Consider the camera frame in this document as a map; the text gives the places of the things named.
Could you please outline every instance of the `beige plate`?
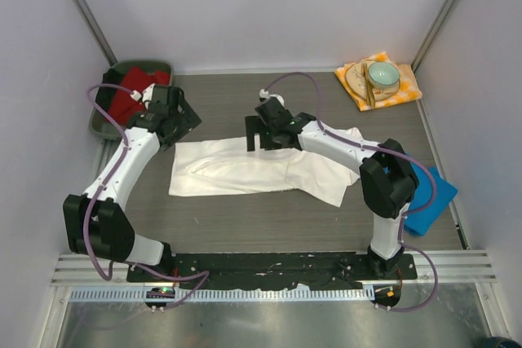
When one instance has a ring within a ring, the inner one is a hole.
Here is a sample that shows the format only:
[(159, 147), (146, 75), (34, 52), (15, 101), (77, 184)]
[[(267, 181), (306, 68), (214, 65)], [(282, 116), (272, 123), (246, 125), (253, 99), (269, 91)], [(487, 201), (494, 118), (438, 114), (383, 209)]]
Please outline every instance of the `beige plate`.
[[(374, 60), (366, 60), (365, 62), (368, 64), (368, 67), (375, 63)], [(365, 79), (361, 74), (362, 63), (362, 61), (360, 63), (355, 63), (346, 71), (346, 82), (357, 95), (366, 100)], [(382, 101), (390, 98), (398, 90), (399, 86), (390, 87), (384, 90), (374, 89), (375, 101)]]

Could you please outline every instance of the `white backdrop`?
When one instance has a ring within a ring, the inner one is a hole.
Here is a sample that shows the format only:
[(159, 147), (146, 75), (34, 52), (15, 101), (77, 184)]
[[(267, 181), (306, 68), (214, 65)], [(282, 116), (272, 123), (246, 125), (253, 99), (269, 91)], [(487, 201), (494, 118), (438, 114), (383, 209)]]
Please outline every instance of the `white backdrop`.
[(464, 232), (486, 249), (522, 341), (520, 0), (461, 0), (418, 70)]
[(411, 62), (444, 0), (87, 0), (118, 59), (178, 72)]
[(35, 346), (60, 253), (62, 204), (100, 141), (85, 90), (108, 64), (71, 0), (0, 0), (0, 346)]

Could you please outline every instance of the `orange checkered cloth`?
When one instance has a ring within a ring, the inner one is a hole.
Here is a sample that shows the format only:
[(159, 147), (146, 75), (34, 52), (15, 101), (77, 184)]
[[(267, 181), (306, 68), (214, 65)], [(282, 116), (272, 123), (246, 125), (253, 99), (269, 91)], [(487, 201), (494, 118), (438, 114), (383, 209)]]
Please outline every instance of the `orange checkered cloth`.
[[(417, 86), (417, 80), (415, 79), (414, 73), (411, 70), (411, 67), (408, 64), (395, 64), (393, 63), (389, 58), (386, 52), (378, 53), (376, 55), (370, 56), (366, 58), (365, 60), (375, 60), (375, 61), (386, 61), (390, 64), (395, 65), (399, 69), (400, 74), (400, 87), (399, 90), (392, 95), (388, 99), (384, 99), (382, 101), (375, 102), (375, 108), (386, 108), (388, 106), (403, 104), (404, 102), (414, 101), (416, 99), (422, 98), (422, 92)], [(342, 67), (337, 68), (334, 73), (335, 76), (339, 79), (341, 84), (344, 87), (344, 90), (347, 91), (347, 93), (352, 97), (352, 99), (355, 101), (357, 107), (362, 112), (366, 110), (371, 110), (371, 107), (368, 105), (368, 103), (365, 101), (365, 99), (362, 99), (359, 95), (357, 95), (347, 84), (346, 82), (346, 72), (348, 69), (355, 64), (348, 63), (345, 64)]]

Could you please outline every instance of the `gray wooden tabletop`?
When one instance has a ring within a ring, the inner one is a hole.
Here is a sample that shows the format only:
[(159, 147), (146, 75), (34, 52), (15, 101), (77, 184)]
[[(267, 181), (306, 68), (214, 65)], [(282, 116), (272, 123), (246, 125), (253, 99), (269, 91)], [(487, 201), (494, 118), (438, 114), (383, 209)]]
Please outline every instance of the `gray wooden tabletop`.
[[(323, 89), (322, 119), (338, 129), (358, 127), (366, 139), (398, 140), (424, 165), (434, 165), (416, 103), (359, 112), (333, 73), (314, 73)], [(245, 135), (244, 117), (253, 115), (259, 90), (277, 74), (177, 77), (202, 124), (182, 141)], [(304, 77), (274, 87), (293, 113), (316, 114), (316, 92)], [(146, 166), (127, 203), (136, 232), (171, 244), (175, 252), (298, 252), (366, 249), (372, 213), (360, 182), (348, 187), (341, 208), (298, 190), (240, 196), (169, 196), (174, 149), (159, 152)], [(448, 209), (422, 238), (405, 236), (424, 249), (461, 249)]]

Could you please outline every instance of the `gray floor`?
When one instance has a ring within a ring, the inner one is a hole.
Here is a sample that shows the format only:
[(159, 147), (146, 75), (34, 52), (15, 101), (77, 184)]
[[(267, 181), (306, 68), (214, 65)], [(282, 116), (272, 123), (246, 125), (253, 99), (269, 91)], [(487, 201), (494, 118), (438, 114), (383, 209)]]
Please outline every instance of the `gray floor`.
[[(405, 285), (400, 306), (430, 291)], [(58, 347), (472, 348), (489, 336), (475, 285), (442, 284), (428, 307), (404, 314), (367, 301), (188, 303), (164, 314), (137, 302), (70, 303)]]
[[(397, 139), (425, 165), (434, 165), (416, 103), (359, 112), (333, 73), (314, 74), (324, 91), (323, 120), (339, 129), (358, 127), (366, 139)], [(259, 90), (276, 75), (205, 75), (176, 79), (203, 120), (183, 141), (245, 135), (244, 117), (254, 113)], [(316, 93), (303, 77), (282, 81), (274, 90), (294, 114), (316, 114)], [(301, 191), (242, 196), (168, 195), (174, 150), (158, 153), (139, 178), (126, 207), (142, 236), (163, 240), (177, 252), (297, 252), (366, 249), (372, 215), (361, 185), (346, 191), (335, 208)], [(424, 249), (461, 249), (446, 210), (423, 238), (409, 243)]]

